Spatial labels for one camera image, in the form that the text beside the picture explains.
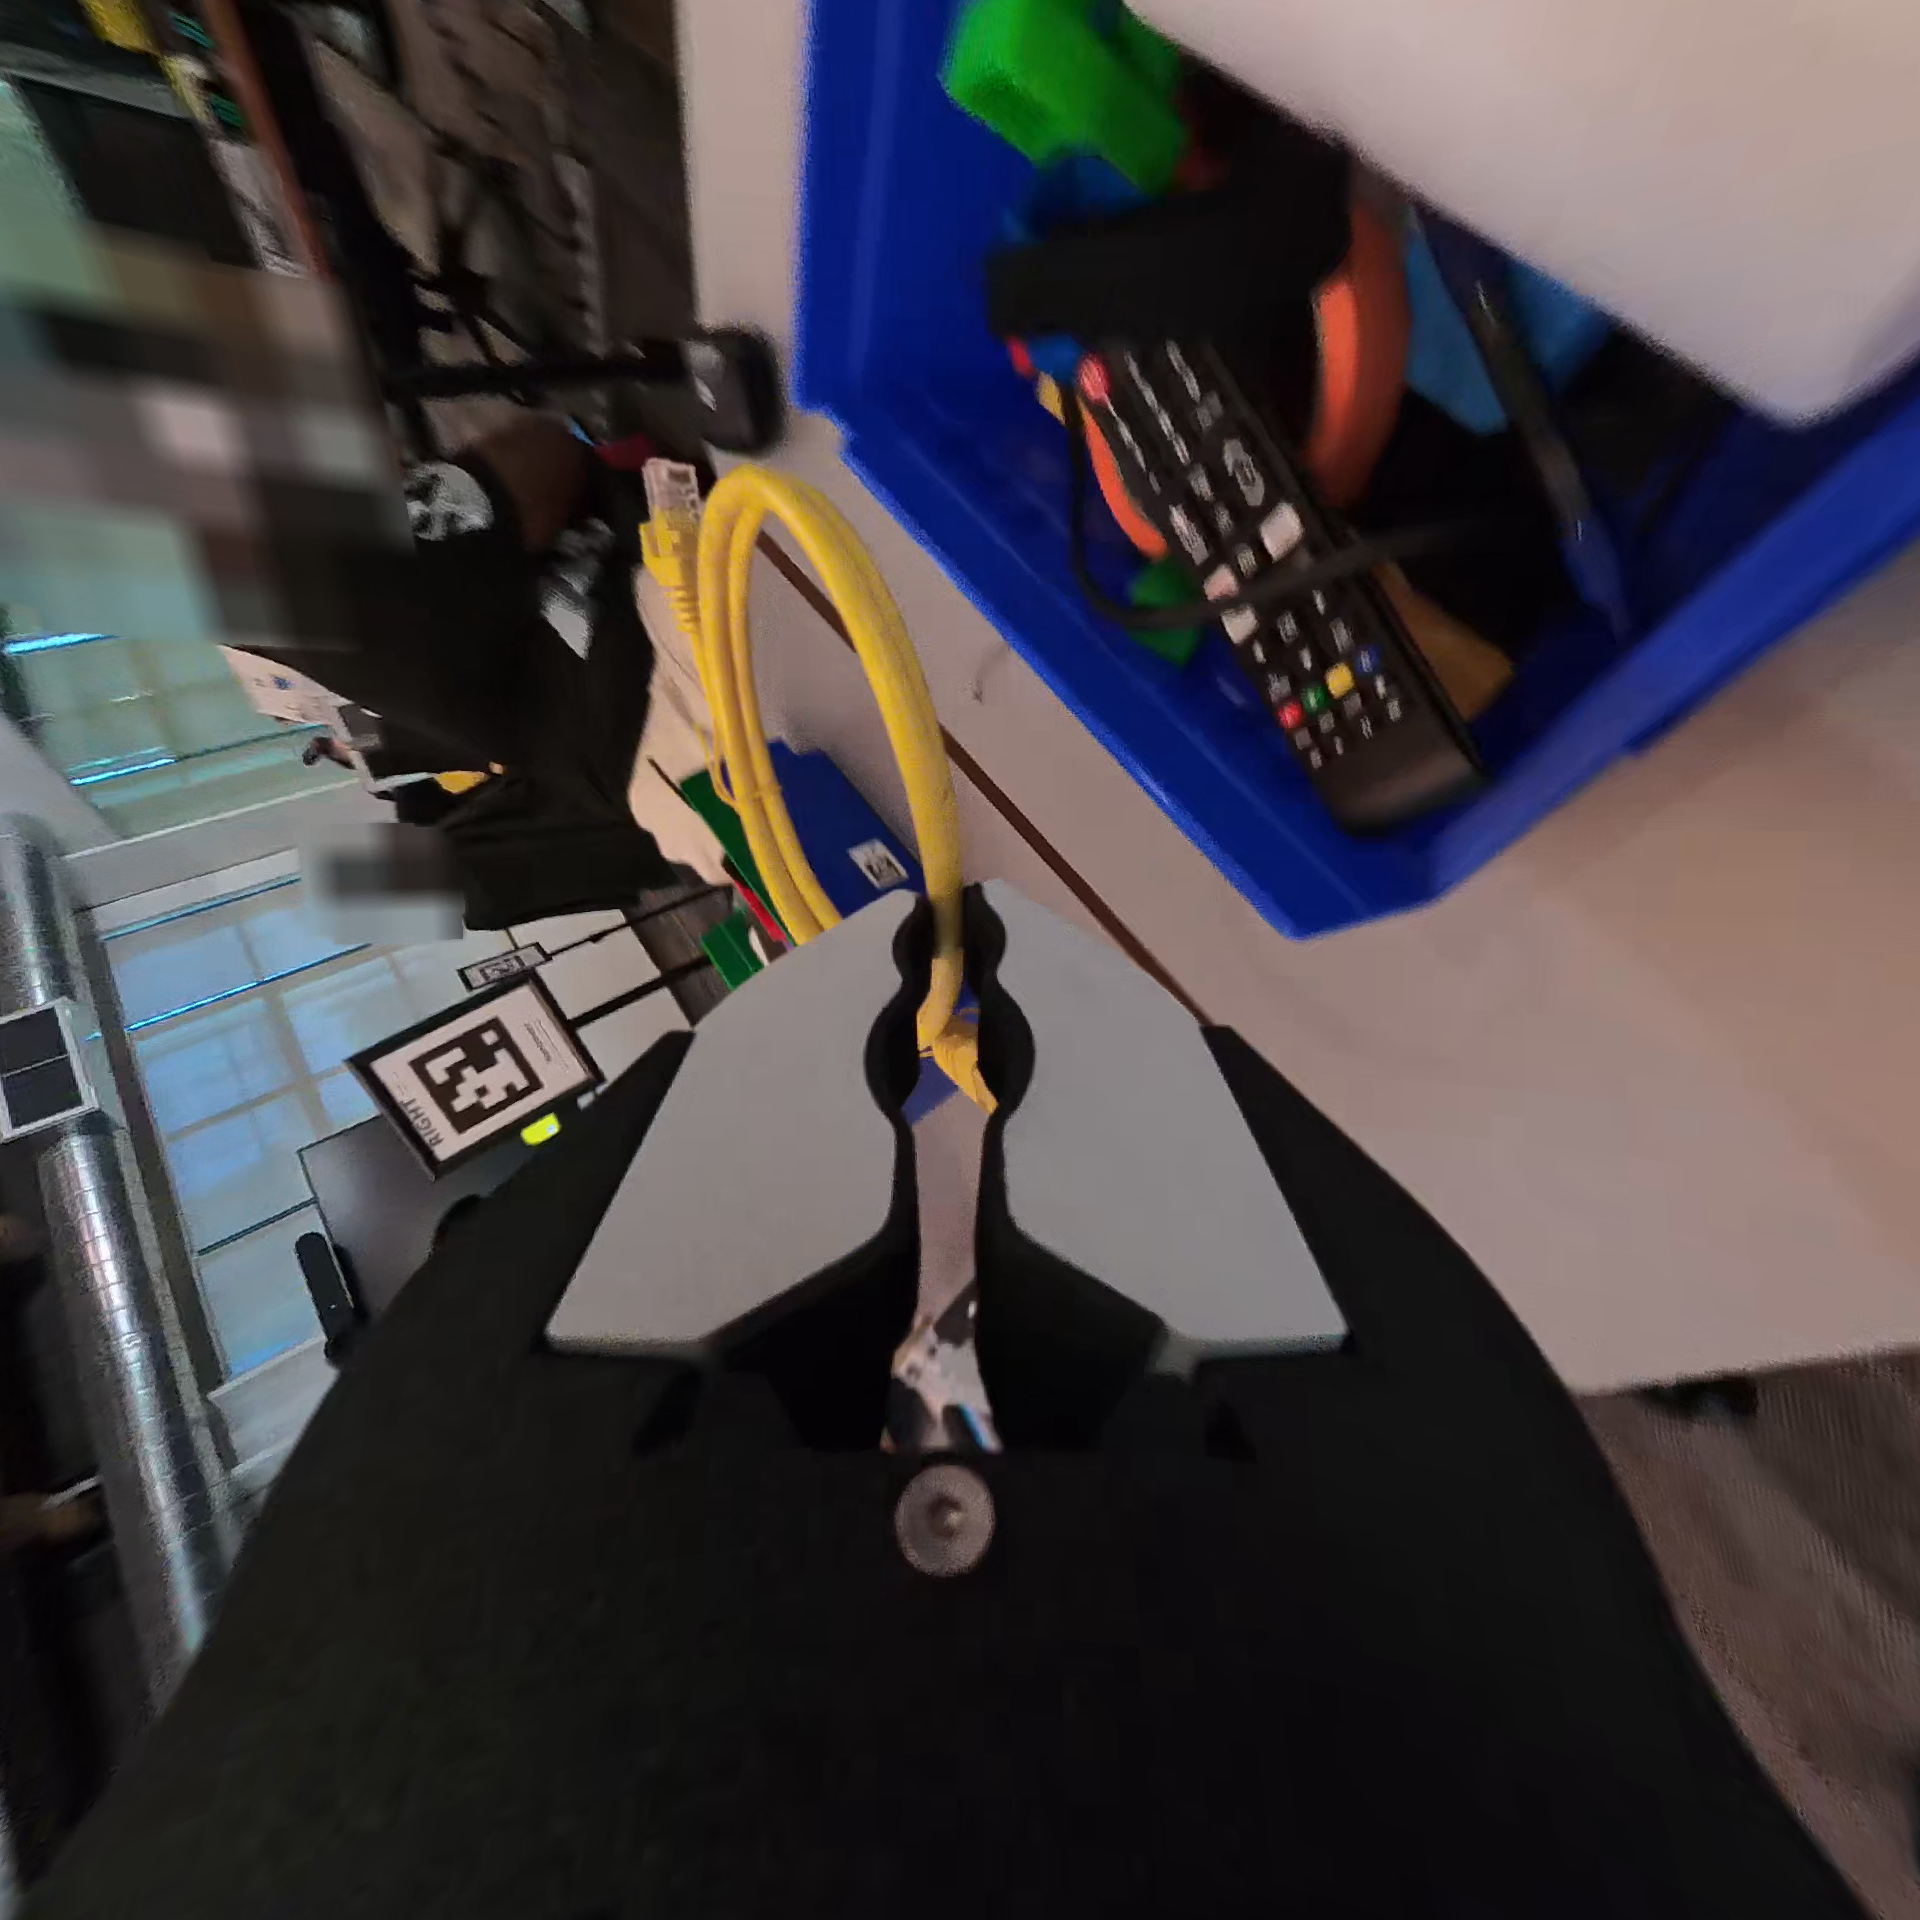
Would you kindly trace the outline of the black white fiducial sign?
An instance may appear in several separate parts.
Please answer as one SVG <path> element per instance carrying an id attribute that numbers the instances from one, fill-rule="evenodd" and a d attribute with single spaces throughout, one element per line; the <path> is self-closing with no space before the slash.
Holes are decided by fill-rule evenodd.
<path id="1" fill-rule="evenodd" d="M 360 1048 L 347 1068 L 430 1180 L 576 1106 L 607 1081 L 534 973 L 494 982 Z"/>

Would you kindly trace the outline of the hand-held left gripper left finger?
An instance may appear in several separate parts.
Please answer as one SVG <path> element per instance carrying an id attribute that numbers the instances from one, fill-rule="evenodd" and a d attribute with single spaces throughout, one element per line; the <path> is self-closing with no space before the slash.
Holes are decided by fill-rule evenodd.
<path id="1" fill-rule="evenodd" d="M 912 892 L 884 892 L 728 995 L 694 1031 L 547 1343 L 689 1358 L 864 1256 L 911 1301 L 920 999 Z"/>

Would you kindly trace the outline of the black remote control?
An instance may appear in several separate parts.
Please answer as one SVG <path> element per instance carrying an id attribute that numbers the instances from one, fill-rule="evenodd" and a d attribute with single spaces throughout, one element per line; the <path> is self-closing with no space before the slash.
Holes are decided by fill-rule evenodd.
<path id="1" fill-rule="evenodd" d="M 1102 343 L 1078 359 L 1062 413 L 1069 558 L 1091 612 L 1127 631 L 1215 626 L 1347 833 L 1405 829 L 1480 785 L 1466 722 L 1375 581 L 1381 567 L 1453 544 L 1459 527 L 1358 536 L 1209 343 Z M 1186 607 L 1139 615 L 1098 583 L 1090 511 L 1102 471 L 1186 563 Z"/>

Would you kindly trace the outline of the blue plastic bin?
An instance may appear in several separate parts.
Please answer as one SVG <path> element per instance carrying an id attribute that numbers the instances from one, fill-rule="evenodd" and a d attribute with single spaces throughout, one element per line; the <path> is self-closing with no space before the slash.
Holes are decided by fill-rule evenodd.
<path id="1" fill-rule="evenodd" d="M 1032 169 L 952 106 L 958 4 L 815 4 L 797 397 L 1011 655 L 1259 917 L 1310 940 L 1428 904 L 1915 544 L 1915 371 L 1808 431 L 1738 414 L 1634 552 L 1638 636 L 1552 612 L 1488 735 L 1485 792 L 1377 839 L 1331 822 L 1274 722 L 1151 659 L 1069 570 L 1066 437 L 990 337 L 983 260 Z"/>
<path id="2" fill-rule="evenodd" d="M 841 918 L 886 892 L 923 892 L 918 858 L 827 753 L 778 738 L 769 756 L 800 850 Z"/>

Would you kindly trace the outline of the green plastic bin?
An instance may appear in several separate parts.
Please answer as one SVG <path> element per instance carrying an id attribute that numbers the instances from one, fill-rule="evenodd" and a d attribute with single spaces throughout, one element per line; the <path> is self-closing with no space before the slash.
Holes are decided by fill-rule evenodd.
<path id="1" fill-rule="evenodd" d="M 726 915 L 707 927 L 702 948 L 707 964 L 728 991 L 763 973 L 791 950 L 787 927 L 774 911 L 771 897 L 761 880 L 747 833 L 730 801 L 726 801 L 707 772 L 694 773 L 679 785 L 681 797 L 711 831 L 721 851 L 721 876 L 733 895 Z"/>

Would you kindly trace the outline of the small green block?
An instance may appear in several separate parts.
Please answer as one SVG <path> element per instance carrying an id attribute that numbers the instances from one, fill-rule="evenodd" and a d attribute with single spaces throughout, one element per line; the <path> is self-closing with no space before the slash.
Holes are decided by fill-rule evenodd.
<path id="1" fill-rule="evenodd" d="M 1196 597 L 1196 586 L 1186 563 L 1174 555 L 1142 562 L 1127 584 L 1125 602 L 1131 612 L 1171 612 L 1186 607 Z M 1183 670 L 1194 659 L 1205 637 L 1205 624 L 1182 624 L 1178 627 L 1128 627 L 1128 634 L 1142 651 L 1170 666 Z"/>

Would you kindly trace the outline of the green toy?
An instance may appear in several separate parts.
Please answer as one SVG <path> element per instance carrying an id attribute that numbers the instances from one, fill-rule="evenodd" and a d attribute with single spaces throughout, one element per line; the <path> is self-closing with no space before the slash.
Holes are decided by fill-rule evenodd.
<path id="1" fill-rule="evenodd" d="M 969 2 L 942 79 L 1021 158 L 1102 159 L 1156 194 L 1187 152 L 1183 72 L 1183 54 L 1120 2 Z"/>

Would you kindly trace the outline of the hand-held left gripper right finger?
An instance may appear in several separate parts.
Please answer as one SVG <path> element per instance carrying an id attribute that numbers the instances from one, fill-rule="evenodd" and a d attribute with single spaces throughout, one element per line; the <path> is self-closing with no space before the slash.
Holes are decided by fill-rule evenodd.
<path id="1" fill-rule="evenodd" d="M 1145 1311 L 1174 1362 L 1342 1346 L 1347 1321 L 1199 1021 L 1013 883 L 976 904 L 1016 1248 Z"/>

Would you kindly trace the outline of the tan cardboard piece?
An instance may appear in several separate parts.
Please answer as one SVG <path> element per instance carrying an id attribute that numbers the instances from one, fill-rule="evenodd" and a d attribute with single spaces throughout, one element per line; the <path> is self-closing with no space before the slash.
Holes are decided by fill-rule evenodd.
<path id="1" fill-rule="evenodd" d="M 1416 589 L 1399 563 L 1375 570 L 1413 649 L 1463 722 L 1476 722 L 1510 690 L 1515 662 L 1473 626 Z"/>

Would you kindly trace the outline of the black floor lamp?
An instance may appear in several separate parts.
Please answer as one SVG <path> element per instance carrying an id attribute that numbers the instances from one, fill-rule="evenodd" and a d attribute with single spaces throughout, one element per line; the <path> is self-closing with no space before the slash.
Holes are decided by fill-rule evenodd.
<path id="1" fill-rule="evenodd" d="M 612 352 L 536 350 L 508 362 L 463 360 L 380 371 L 381 395 L 424 400 L 513 400 L 536 404 L 554 390 L 684 390 L 709 448 L 754 456 L 779 445 L 786 431 L 781 371 L 769 341 L 738 325 L 687 337 L 640 337 Z"/>

